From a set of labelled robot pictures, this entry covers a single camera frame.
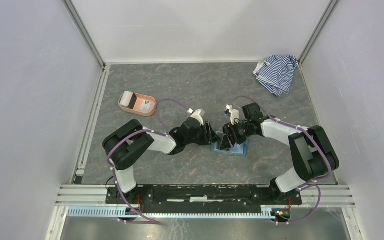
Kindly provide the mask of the teal card holder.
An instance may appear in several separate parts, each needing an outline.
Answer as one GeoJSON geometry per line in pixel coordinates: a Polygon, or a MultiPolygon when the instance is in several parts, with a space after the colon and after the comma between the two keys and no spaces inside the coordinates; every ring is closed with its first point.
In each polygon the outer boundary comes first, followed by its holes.
{"type": "Polygon", "coordinates": [[[211,152],[243,157],[247,155],[247,149],[249,146],[248,140],[241,144],[231,145],[228,137],[223,132],[216,131],[215,133],[220,140],[211,145],[211,152]]]}

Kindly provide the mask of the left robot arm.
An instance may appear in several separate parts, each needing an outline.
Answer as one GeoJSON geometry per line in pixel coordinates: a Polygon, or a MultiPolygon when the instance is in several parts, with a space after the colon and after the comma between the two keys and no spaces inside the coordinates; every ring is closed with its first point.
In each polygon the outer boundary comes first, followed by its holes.
{"type": "Polygon", "coordinates": [[[125,204],[131,204],[137,198],[134,164],[146,151],[176,155],[188,145],[210,146],[219,140],[208,121],[200,123],[192,117],[169,133],[149,129],[133,119],[107,136],[102,147],[118,189],[117,196],[125,204]]]}

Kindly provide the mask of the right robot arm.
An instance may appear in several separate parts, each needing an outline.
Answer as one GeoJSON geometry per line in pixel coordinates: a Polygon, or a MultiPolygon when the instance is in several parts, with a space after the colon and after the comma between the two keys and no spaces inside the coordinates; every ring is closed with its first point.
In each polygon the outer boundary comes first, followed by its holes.
{"type": "Polygon", "coordinates": [[[244,120],[239,119],[239,111],[232,105],[225,107],[230,123],[223,126],[223,136],[216,146],[227,152],[251,136],[273,139],[288,146],[293,167],[270,183],[268,196],[273,203],[282,204],[289,198],[289,192],[327,178],[339,168],[339,159],[321,126],[296,126],[264,115],[257,103],[242,107],[242,111],[244,120]]]}

